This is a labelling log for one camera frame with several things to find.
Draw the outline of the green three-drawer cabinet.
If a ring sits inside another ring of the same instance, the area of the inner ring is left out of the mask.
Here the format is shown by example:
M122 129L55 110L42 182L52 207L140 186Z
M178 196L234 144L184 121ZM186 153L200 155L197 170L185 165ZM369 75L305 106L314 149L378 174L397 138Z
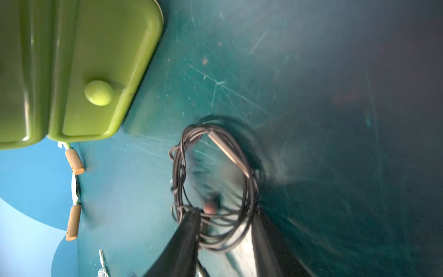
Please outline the green three-drawer cabinet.
M163 24L157 1L2 1L1 149L113 136Z

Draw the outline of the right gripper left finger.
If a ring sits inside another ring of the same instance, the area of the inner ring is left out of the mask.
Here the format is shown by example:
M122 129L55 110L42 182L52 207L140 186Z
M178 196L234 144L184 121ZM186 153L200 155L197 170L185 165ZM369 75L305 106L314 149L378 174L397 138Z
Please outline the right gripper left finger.
M200 239L200 210L190 210L146 277L194 277Z

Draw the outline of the black earphones coil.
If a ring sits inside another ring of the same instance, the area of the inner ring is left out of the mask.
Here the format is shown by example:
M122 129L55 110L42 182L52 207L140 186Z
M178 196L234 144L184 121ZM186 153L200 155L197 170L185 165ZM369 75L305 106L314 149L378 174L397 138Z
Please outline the black earphones coil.
M188 212L195 208L184 187L188 167L186 152L191 146L200 142L204 135L207 135L215 143L242 174L242 196L238 209L229 210L224 214L200 212L204 224L214 227L228 227L229 230L218 235L202 232L198 241L199 246L211 252L226 253L237 247L249 231L258 204L259 190L256 174L240 143L219 124L205 122L198 125L188 125L182 132L179 143L169 150L168 155L173 161L171 193L174 202L171 215L177 223L181 223Z

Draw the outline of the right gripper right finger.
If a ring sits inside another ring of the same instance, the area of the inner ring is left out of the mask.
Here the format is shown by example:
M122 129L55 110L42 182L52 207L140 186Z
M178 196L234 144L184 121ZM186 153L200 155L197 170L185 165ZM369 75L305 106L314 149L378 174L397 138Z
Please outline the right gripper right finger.
M251 238L259 277L309 277L285 240L264 212L256 212Z

